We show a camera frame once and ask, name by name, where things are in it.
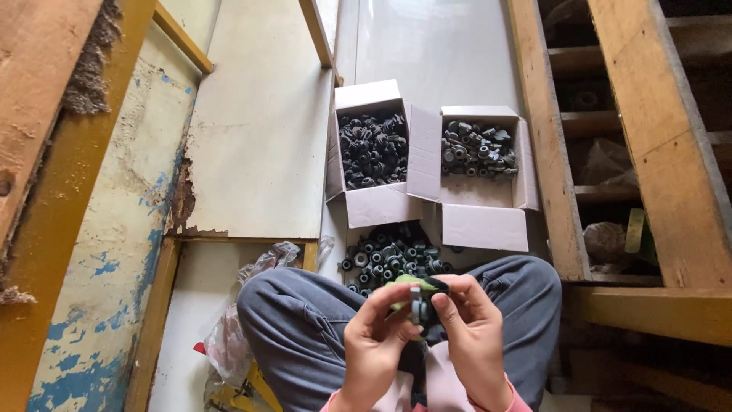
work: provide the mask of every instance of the white wall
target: white wall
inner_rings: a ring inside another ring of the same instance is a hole
[[[218,0],[162,2],[207,50]],[[86,209],[28,411],[122,410],[200,77],[152,23]]]

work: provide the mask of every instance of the wooden pallet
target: wooden pallet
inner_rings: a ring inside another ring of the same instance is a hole
[[[665,288],[578,286],[568,294],[572,313],[605,325],[728,345],[732,207],[725,179],[731,175],[732,147],[724,129],[729,115],[718,114],[730,107],[710,114],[706,94],[714,85],[690,85],[684,70],[704,73],[731,62],[732,17],[667,19],[657,0],[588,3],[600,45],[549,49],[537,0],[509,2],[552,258],[562,280],[598,282],[589,267],[580,208],[642,199]],[[555,79],[597,76],[609,78],[616,111],[559,110]],[[692,90],[703,90],[696,94],[699,100]],[[568,145],[609,133],[624,136],[639,190],[575,186]],[[714,299],[705,299],[710,289]],[[629,302],[642,312],[629,314],[623,309]],[[725,314],[696,318],[722,307]],[[691,311],[681,324],[672,315],[679,310]]]

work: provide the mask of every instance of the white cardboard box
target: white cardboard box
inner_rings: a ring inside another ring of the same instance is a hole
[[[434,115],[414,108],[410,103],[405,102],[399,95],[396,80],[338,87],[334,94],[334,108],[331,113],[328,139],[326,201],[345,194],[348,227],[350,228],[421,219],[422,201],[407,194],[407,187],[414,186],[410,183],[411,177],[418,176],[420,173],[419,169],[414,168],[412,162],[415,153],[417,156],[419,155],[419,145],[415,148],[414,142],[434,139],[434,136],[430,136],[428,139],[423,136],[424,133],[436,133],[436,137],[439,139],[439,128],[441,127],[439,121],[435,122]],[[391,108],[404,113],[408,129],[406,138],[409,145],[407,182],[347,191],[343,175],[343,161],[340,155],[338,119],[346,114],[370,113],[380,108]],[[419,184],[414,186],[414,196],[419,196],[421,193]]]
[[[418,172],[408,176],[407,193],[442,204],[443,244],[529,251],[524,210],[540,206],[526,121],[506,106],[446,106],[441,114],[437,137],[429,133],[429,139],[413,139],[409,147],[410,173]],[[482,120],[505,129],[513,137],[517,175],[495,182],[461,174],[441,176],[443,125],[456,119]]]

